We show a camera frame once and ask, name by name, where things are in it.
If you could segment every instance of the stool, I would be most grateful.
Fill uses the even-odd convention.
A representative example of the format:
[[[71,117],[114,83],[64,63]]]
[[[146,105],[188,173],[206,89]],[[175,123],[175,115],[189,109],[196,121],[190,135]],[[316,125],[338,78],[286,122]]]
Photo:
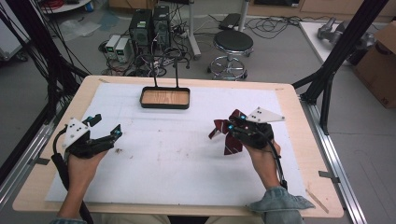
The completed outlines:
[[[227,56],[216,58],[207,67],[207,72],[214,74],[213,79],[216,77],[233,80],[247,78],[248,71],[244,64],[233,56],[250,56],[253,52],[253,40],[250,36],[235,30],[221,31],[215,35],[213,45],[227,54]]]

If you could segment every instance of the floor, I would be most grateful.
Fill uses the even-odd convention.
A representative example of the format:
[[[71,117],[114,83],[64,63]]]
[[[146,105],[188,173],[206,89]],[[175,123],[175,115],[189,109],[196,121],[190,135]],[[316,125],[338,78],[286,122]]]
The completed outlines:
[[[222,20],[222,13],[238,12],[240,1],[211,1],[214,7],[207,8],[208,0],[196,3],[195,33],[218,32],[217,23],[207,14]],[[94,12],[74,10],[57,15],[59,22],[66,20],[92,21],[101,28],[92,35],[67,41],[81,62],[92,74],[101,74],[106,69],[106,60],[98,46],[112,34],[124,33],[129,25],[128,15],[108,10],[106,4]],[[288,26],[276,37],[261,33],[267,38],[254,35],[254,52],[249,58],[241,58],[248,69],[246,81],[293,83],[317,71],[321,62],[309,45],[302,30]],[[197,35],[202,57],[191,61],[191,69],[181,67],[181,78],[211,79],[206,72],[208,64],[221,53],[213,48],[212,36]],[[58,39],[54,42],[60,48]],[[173,77],[172,69],[164,77]],[[47,84],[31,61],[11,61],[0,66],[0,164],[3,164],[12,149],[37,117],[46,103]],[[302,87],[297,93],[303,93]],[[329,132],[344,165],[349,182],[361,205],[368,223],[396,223],[396,109],[384,108],[353,74],[351,66],[342,66],[333,81],[329,116]],[[55,214],[21,213],[12,209],[17,190],[0,211],[1,223],[46,223]],[[93,215],[97,223],[99,216]],[[335,219],[306,218],[306,223],[350,223],[347,215]]]

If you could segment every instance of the cardboard box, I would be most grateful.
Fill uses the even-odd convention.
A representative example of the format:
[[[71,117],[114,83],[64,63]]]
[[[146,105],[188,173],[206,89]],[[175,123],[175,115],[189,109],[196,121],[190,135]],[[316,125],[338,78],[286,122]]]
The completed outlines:
[[[108,5],[114,8],[150,8],[153,9],[157,5],[158,0],[108,0]]]
[[[396,21],[376,32],[375,38],[355,74],[385,108],[396,108]]]

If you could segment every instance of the black pole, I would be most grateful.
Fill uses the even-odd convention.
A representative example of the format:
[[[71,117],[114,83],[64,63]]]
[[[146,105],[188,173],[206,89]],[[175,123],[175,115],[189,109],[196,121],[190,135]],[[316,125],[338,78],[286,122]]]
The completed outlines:
[[[322,108],[320,111],[320,127],[323,132],[329,134],[327,122],[329,117],[330,98],[332,93],[332,80],[347,56],[352,52],[356,43],[361,39],[379,12],[387,4],[388,0],[365,0],[352,18],[348,27],[335,44],[329,57],[319,70],[292,84],[294,89],[300,88],[311,82],[308,90],[301,95],[301,100],[311,105],[317,102],[323,92]]]

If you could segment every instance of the wooden table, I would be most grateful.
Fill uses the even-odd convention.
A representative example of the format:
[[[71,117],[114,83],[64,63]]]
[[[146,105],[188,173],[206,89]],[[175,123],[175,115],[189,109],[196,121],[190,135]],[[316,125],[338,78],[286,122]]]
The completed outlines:
[[[174,86],[175,80],[170,78],[158,79],[160,86]],[[67,108],[60,125],[56,128],[58,133],[71,117],[82,119],[97,87],[101,83],[131,83],[152,86],[152,79],[145,77],[86,77],[81,84],[75,98]],[[341,217],[344,214],[339,198],[335,192],[332,181],[318,175],[318,171],[327,171],[321,158],[318,145],[311,132],[304,111],[294,88],[290,84],[231,82],[215,80],[181,79],[180,87],[209,87],[230,89],[256,89],[275,91],[281,106],[289,131],[290,141],[294,148],[296,160],[301,169],[307,199],[316,209],[302,211],[303,217]],[[50,159],[52,155],[51,137],[44,148],[41,158]],[[46,202],[45,197],[50,188],[56,168],[52,162],[48,165],[37,164],[28,176],[13,208],[17,211],[57,211],[61,203]],[[130,213],[130,214],[163,214],[185,216],[252,216],[245,206],[182,206],[182,205],[146,205],[124,203],[88,203],[91,212],[97,213]]]

